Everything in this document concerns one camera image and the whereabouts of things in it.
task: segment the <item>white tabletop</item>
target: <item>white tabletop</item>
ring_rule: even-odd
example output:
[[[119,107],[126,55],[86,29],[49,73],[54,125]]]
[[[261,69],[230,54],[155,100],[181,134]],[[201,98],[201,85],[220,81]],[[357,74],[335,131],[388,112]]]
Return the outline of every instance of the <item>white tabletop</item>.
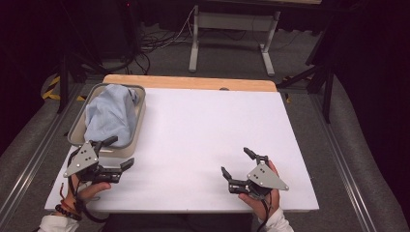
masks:
[[[319,209],[281,96],[275,92],[146,89],[146,112],[134,166],[119,184],[88,204],[110,213],[241,213],[250,208],[228,191],[220,168],[245,180],[256,166],[243,152],[269,156],[290,187],[280,192],[288,211]],[[126,159],[100,158],[103,166]],[[64,163],[45,208],[59,203]]]

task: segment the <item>gray carpet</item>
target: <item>gray carpet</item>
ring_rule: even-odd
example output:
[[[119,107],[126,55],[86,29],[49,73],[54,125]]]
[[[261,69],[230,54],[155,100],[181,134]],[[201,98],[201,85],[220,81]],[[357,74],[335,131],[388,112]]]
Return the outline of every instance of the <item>gray carpet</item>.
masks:
[[[231,37],[238,38],[240,35],[229,32]],[[262,41],[263,38],[264,35],[252,35],[248,32],[240,41],[233,41],[222,33],[207,32],[200,38],[196,73],[188,72],[190,43],[180,43],[149,53],[149,74],[272,79],[279,83],[283,77],[295,75],[308,68],[304,62],[318,39],[309,32],[276,33],[270,54],[277,74],[270,78],[265,72],[261,55],[257,50],[256,40]],[[146,59],[139,57],[138,61],[146,67]],[[134,74],[142,74],[135,63],[132,63],[130,70]],[[81,95],[86,95],[98,82],[100,80],[88,80],[82,86]],[[320,125],[321,119],[314,111],[310,96],[294,91],[289,91],[289,96],[290,102],[285,101],[284,104],[311,176],[320,210],[285,215],[295,231],[363,231],[354,205],[340,178],[331,145]],[[5,231],[31,231],[39,225],[42,216],[48,214],[44,210],[44,203],[51,190],[51,183],[70,147],[65,134],[70,130],[81,106],[82,101],[73,103]],[[2,204],[42,141],[57,108],[57,101],[46,100],[42,109],[0,158]],[[347,95],[337,81],[332,98],[331,121],[337,141],[364,196],[377,231],[409,231],[399,205],[371,157]],[[85,219],[78,231],[98,231],[100,227],[101,225]]]

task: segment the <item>crumpled towel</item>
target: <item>crumpled towel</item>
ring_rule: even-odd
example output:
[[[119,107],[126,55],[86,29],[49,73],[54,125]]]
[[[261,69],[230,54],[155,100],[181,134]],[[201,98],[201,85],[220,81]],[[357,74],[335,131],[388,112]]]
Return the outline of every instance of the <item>crumpled towel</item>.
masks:
[[[84,138],[86,141],[103,141],[118,136],[111,146],[127,145],[135,130],[137,93],[123,85],[109,84],[85,107]]]

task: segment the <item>floor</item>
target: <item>floor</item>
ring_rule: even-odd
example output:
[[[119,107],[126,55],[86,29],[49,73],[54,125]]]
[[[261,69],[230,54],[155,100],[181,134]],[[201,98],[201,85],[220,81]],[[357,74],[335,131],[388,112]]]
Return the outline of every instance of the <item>floor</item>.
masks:
[[[264,35],[251,32],[202,31],[197,72],[188,71],[191,45],[188,37],[185,42],[148,53],[148,74],[268,79],[280,83],[284,77],[308,68],[305,61],[319,39],[310,32],[279,30],[270,49],[276,75],[269,77],[257,49],[257,41],[263,38]],[[148,67],[146,57],[137,57],[136,61]],[[118,61],[104,65],[115,66]],[[143,74],[143,70],[133,62],[127,70],[117,73]],[[101,81],[101,76],[90,75],[86,83],[72,83],[71,104],[60,114],[56,114],[59,101],[45,100],[44,106],[0,158],[1,231],[32,231],[42,216],[49,214],[44,210],[44,203],[70,149],[67,132],[83,104],[76,96],[86,96],[92,86]],[[295,231],[410,231],[400,206],[372,159],[341,84],[335,79],[329,125],[320,114],[322,94],[308,95],[303,90],[307,82],[281,92],[320,210],[286,212],[290,224]],[[77,231],[99,231],[101,227],[85,219]]]

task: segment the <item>white sleeve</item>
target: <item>white sleeve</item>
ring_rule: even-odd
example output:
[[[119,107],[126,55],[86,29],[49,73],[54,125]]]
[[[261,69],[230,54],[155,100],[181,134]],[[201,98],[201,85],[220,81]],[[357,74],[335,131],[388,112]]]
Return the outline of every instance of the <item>white sleeve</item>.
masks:
[[[78,228],[76,220],[60,216],[44,216],[40,232],[74,232]]]
[[[289,221],[284,218],[283,209],[278,208],[266,222],[267,232],[293,232]]]

